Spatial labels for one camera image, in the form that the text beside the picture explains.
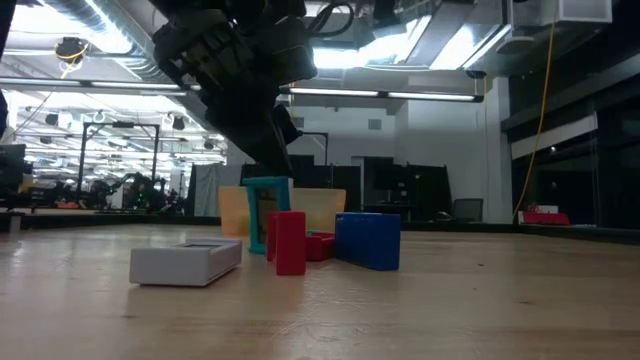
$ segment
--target white rectangular block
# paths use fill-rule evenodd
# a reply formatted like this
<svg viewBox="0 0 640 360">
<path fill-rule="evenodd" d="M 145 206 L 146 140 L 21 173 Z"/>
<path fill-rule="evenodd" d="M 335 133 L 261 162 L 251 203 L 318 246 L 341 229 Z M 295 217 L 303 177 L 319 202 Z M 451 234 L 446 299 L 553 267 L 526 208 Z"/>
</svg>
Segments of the white rectangular block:
<svg viewBox="0 0 640 360">
<path fill-rule="evenodd" d="M 242 261 L 242 242 L 193 239 L 168 248 L 131 250 L 129 282 L 141 285 L 207 286 Z"/>
</svg>

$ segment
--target wooden table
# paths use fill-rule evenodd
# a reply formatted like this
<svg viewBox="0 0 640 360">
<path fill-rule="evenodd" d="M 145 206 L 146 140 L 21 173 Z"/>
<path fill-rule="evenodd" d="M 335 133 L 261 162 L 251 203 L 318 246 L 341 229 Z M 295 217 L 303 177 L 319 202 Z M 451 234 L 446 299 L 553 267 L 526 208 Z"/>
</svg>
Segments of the wooden table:
<svg viewBox="0 0 640 360">
<path fill-rule="evenodd" d="M 276 277 L 264 257 L 205 289 L 128 283 L 129 250 L 217 228 L 0 237 L 0 358 L 639 359 L 640 248 L 405 233 L 401 270 L 339 261 Z"/>
</svg>

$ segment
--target teal block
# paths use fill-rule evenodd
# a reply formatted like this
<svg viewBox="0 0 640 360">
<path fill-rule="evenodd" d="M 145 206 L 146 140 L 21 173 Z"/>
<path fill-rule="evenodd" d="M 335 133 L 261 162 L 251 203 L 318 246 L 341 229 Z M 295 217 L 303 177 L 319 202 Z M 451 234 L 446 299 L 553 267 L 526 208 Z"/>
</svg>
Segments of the teal block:
<svg viewBox="0 0 640 360">
<path fill-rule="evenodd" d="M 247 196 L 249 197 L 249 236 L 251 240 L 249 252 L 252 254 L 265 254 L 267 250 L 266 239 L 261 239 L 260 235 L 261 227 L 266 227 L 267 222 L 260 224 L 260 193 L 275 191 L 277 205 L 276 209 L 273 210 L 290 211 L 289 178 L 286 176 L 246 178 L 242 180 L 242 185 L 247 188 Z"/>
</svg>

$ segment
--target computer monitor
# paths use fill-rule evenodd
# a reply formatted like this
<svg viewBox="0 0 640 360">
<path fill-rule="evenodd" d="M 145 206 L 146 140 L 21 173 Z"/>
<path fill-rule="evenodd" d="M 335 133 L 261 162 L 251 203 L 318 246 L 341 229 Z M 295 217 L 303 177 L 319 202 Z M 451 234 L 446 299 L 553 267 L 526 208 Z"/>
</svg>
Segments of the computer monitor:
<svg viewBox="0 0 640 360">
<path fill-rule="evenodd" d="M 22 184 L 26 145 L 0 145 L 0 186 Z"/>
</svg>

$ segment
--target robotic manipulator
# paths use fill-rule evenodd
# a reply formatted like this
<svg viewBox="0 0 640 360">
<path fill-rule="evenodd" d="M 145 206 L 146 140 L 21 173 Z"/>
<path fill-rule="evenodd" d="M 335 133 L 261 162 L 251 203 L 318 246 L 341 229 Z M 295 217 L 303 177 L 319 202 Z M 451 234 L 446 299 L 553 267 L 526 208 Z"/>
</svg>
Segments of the robotic manipulator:
<svg viewBox="0 0 640 360">
<path fill-rule="evenodd" d="M 303 0 L 150 0 L 169 23 L 153 36 L 155 59 L 176 84 L 198 83 L 207 121 L 274 175 L 292 176 L 286 145 L 300 136 L 276 106 L 279 87 L 317 75 L 312 37 L 352 23 L 331 1 L 308 25 Z M 320 32 L 335 7 L 349 21 Z"/>
</svg>

